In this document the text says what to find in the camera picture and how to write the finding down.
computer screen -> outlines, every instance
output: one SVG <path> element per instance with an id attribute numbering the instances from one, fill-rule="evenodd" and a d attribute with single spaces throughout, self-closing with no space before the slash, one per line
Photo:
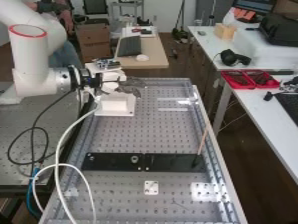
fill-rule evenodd
<path id="1" fill-rule="evenodd" d="M 108 14 L 107 0 L 84 0 L 85 14 Z"/>
<path id="2" fill-rule="evenodd" d="M 269 13 L 277 4 L 277 0 L 236 0 L 234 7 L 249 9 L 260 13 Z"/>

person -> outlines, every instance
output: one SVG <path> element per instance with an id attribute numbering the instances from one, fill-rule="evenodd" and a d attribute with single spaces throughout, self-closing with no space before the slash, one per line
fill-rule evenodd
<path id="1" fill-rule="evenodd" d="M 27 6 L 39 13 L 55 14 L 59 20 L 64 21 L 64 27 L 69 35 L 73 34 L 73 20 L 71 5 L 68 0 L 41 0 L 39 2 L 26 2 Z M 60 49 L 49 56 L 49 67 L 67 67 L 75 65 L 83 68 L 81 61 L 72 43 L 67 40 Z"/>

red tray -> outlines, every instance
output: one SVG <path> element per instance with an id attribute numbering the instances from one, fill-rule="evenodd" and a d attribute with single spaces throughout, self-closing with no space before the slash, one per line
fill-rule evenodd
<path id="1" fill-rule="evenodd" d="M 222 71 L 221 75 L 233 89 L 254 89 L 256 83 L 242 71 Z"/>
<path id="2" fill-rule="evenodd" d="M 280 82 L 272 77 L 272 75 L 261 70 L 244 71 L 249 78 L 254 81 L 256 87 L 260 89 L 280 88 Z"/>

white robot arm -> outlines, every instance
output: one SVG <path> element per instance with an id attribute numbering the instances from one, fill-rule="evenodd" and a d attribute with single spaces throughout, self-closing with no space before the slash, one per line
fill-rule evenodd
<path id="1" fill-rule="evenodd" d="M 97 88 L 101 111 L 97 115 L 133 116 L 140 92 L 125 87 L 129 82 L 120 63 L 99 60 L 88 63 L 87 69 L 49 68 L 48 56 L 67 41 L 65 29 L 56 18 L 40 15 L 20 0 L 0 0 L 0 22 L 10 30 L 19 97 Z"/>

cardboard box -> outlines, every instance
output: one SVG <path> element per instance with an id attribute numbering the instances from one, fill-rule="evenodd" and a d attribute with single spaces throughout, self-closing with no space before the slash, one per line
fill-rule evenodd
<path id="1" fill-rule="evenodd" d="M 81 54 L 84 63 L 92 62 L 93 59 L 111 57 L 109 43 L 93 43 L 81 45 Z"/>
<path id="2" fill-rule="evenodd" d="M 234 26 L 225 26 L 222 23 L 216 24 L 214 34 L 225 40 L 232 40 L 237 28 Z"/>
<path id="3" fill-rule="evenodd" d="M 76 29 L 84 62 L 111 57 L 109 26 L 105 24 L 79 25 Z"/>
<path id="4" fill-rule="evenodd" d="M 79 25 L 76 34 L 84 44 L 109 42 L 109 26 L 101 23 Z"/>

